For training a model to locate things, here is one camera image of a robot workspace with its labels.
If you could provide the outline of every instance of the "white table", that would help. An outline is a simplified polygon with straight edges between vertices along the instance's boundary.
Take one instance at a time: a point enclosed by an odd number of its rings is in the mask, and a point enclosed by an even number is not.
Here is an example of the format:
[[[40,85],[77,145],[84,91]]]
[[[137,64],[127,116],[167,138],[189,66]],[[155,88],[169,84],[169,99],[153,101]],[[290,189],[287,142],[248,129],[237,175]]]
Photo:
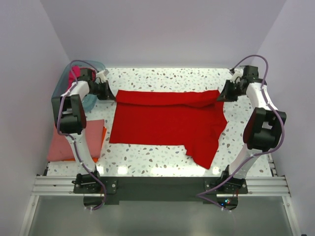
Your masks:
[[[109,68],[107,76],[110,88],[116,95],[119,89],[133,91],[206,91],[223,89],[226,79],[231,76],[228,69],[200,68]],[[150,146],[110,144],[116,103],[97,101],[87,120],[104,119],[107,128],[105,144],[97,169],[101,176],[137,177],[215,177],[221,174],[238,155],[243,145],[243,132],[252,114],[247,97],[238,102],[225,103],[224,115],[228,124],[221,134],[219,149],[206,170],[186,156],[184,146]],[[51,162],[48,176],[76,176],[75,162]],[[248,172],[248,177],[270,177],[271,171],[267,156],[260,157]]]

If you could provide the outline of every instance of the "cable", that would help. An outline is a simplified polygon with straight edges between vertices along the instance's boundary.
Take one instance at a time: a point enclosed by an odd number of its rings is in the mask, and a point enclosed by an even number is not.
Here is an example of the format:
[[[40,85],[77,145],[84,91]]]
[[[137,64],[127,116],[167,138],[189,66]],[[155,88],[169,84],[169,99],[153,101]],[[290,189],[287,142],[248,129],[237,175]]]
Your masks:
[[[91,64],[89,64],[88,62],[85,62],[83,60],[73,60],[71,63],[70,63],[70,71],[72,73],[72,75],[74,76],[74,79],[76,81],[76,84],[74,86],[71,86],[70,89],[68,90],[68,93],[66,93],[62,99],[61,99],[61,102],[60,102],[60,108],[59,108],[59,113],[58,113],[58,119],[57,119],[57,133],[59,135],[64,135],[64,136],[67,136],[67,137],[70,137],[71,140],[73,141],[73,146],[74,146],[74,150],[75,150],[75,154],[77,155],[77,158],[78,158],[78,161],[80,162],[80,164],[82,165],[82,167],[86,170],[86,172],[93,178],[96,180],[96,182],[98,182],[101,186],[102,186],[102,189],[104,191],[104,198],[102,200],[102,203],[91,208],[91,210],[97,210],[99,208],[101,208],[103,206],[103,204],[105,203],[106,201],[106,188],[105,188],[105,185],[98,179],[96,178],[91,172],[90,170],[88,169],[88,167],[83,163],[82,159],[80,158],[80,155],[79,155],[79,152],[78,152],[78,147],[77,147],[77,143],[75,141],[75,138],[70,135],[70,134],[64,134],[60,131],[60,122],[61,122],[61,116],[62,116],[62,113],[63,113],[63,104],[64,104],[64,100],[67,96],[69,96],[70,92],[76,87],[76,85],[78,84],[78,78],[75,76],[73,70],[72,70],[72,63],[75,62],[75,61],[80,61],[80,62],[84,62],[88,65],[90,65],[91,67],[93,67],[95,70],[96,68],[94,66],[92,66]]]
[[[264,90],[264,88],[263,88],[263,86],[264,86],[264,84],[265,84],[265,81],[266,81],[266,77],[267,77],[267,73],[268,73],[268,68],[269,68],[267,59],[266,59],[265,57],[261,56],[261,55],[250,55],[250,56],[247,56],[247,57],[243,58],[242,60],[240,60],[240,61],[232,68],[232,70],[235,69],[235,68],[236,68],[240,63],[242,63],[244,60],[246,60],[247,58],[250,58],[250,57],[258,57],[258,58],[261,58],[261,59],[263,59],[263,60],[265,61],[265,63],[266,63],[265,74],[264,74],[263,79],[262,79],[262,82],[261,82],[261,92],[262,92],[262,96],[263,96],[263,98],[264,98],[264,100],[265,100],[265,102],[266,102],[266,105],[270,108],[270,110],[276,115],[277,119],[279,120],[279,123],[280,123],[280,126],[281,126],[281,130],[282,130],[282,135],[281,135],[281,139],[280,139],[279,144],[278,144],[274,149],[269,150],[269,151],[265,151],[265,152],[261,152],[261,153],[256,153],[256,154],[250,155],[250,157],[248,157],[247,159],[245,159],[245,160],[240,164],[240,166],[239,166],[225,181],[223,181],[223,182],[220,183],[219,185],[213,187],[212,189],[209,189],[209,190],[207,190],[207,191],[205,191],[205,192],[202,192],[202,193],[199,193],[199,194],[196,195],[196,196],[199,197],[199,198],[202,198],[202,199],[204,199],[204,200],[207,200],[207,201],[209,201],[209,202],[215,204],[216,206],[220,207],[222,210],[228,210],[228,209],[226,209],[226,208],[220,206],[220,205],[219,205],[218,203],[216,203],[215,201],[213,201],[213,200],[211,200],[211,199],[209,199],[209,198],[206,198],[206,197],[204,197],[203,195],[204,195],[204,194],[211,193],[211,192],[217,190],[218,188],[222,187],[225,183],[227,183],[230,179],[233,178],[233,176],[242,168],[242,166],[244,166],[248,161],[250,161],[250,160],[253,159],[254,157],[259,157],[259,156],[261,156],[261,155],[266,155],[266,154],[273,153],[273,152],[277,151],[277,150],[281,147],[282,143],[284,142],[284,123],[283,123],[283,121],[282,121],[280,115],[278,114],[278,112],[273,108],[273,106],[270,105],[270,101],[268,101],[267,95],[266,95],[265,90]]]

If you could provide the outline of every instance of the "pink folded cloth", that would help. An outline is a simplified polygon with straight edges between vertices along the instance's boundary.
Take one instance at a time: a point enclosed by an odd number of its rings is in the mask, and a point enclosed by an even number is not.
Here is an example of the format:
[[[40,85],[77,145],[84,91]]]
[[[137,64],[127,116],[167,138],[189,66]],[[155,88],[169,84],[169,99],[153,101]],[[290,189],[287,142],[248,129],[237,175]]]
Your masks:
[[[94,161],[97,161],[97,159],[100,156],[102,142],[104,139],[103,129],[104,129],[103,119],[87,121],[85,134],[89,151]],[[55,126],[53,139],[50,144],[47,160],[48,161],[74,160],[74,155],[71,150],[69,142],[66,140],[65,136],[59,135],[57,133],[57,129]]]

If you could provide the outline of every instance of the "red garment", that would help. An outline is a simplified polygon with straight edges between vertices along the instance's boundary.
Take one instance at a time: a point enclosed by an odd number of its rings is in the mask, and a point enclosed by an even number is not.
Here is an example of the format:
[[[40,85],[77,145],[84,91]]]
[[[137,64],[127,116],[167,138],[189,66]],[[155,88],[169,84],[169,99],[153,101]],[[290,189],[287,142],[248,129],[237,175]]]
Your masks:
[[[110,143],[184,145],[209,169],[227,124],[219,91],[118,91]]]

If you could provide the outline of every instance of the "terrazzo surface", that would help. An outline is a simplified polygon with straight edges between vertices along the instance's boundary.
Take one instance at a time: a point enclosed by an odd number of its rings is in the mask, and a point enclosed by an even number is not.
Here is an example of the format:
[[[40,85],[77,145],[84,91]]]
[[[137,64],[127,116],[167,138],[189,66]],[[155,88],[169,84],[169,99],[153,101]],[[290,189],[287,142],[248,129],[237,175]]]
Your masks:
[[[108,68],[107,79],[112,92],[119,89],[157,92],[201,92],[219,89],[230,79],[228,69],[200,68]],[[219,149],[206,170],[186,156],[184,146],[149,146],[110,144],[116,103],[97,101],[93,110],[86,114],[87,120],[104,119],[107,128],[101,157],[96,166],[101,176],[135,177],[215,177],[221,174],[238,155],[243,145],[243,132],[252,114],[249,99],[225,103],[223,112],[228,124],[219,139]],[[51,162],[48,176],[76,176],[75,162]],[[260,157],[248,172],[248,177],[270,177],[266,156]]]

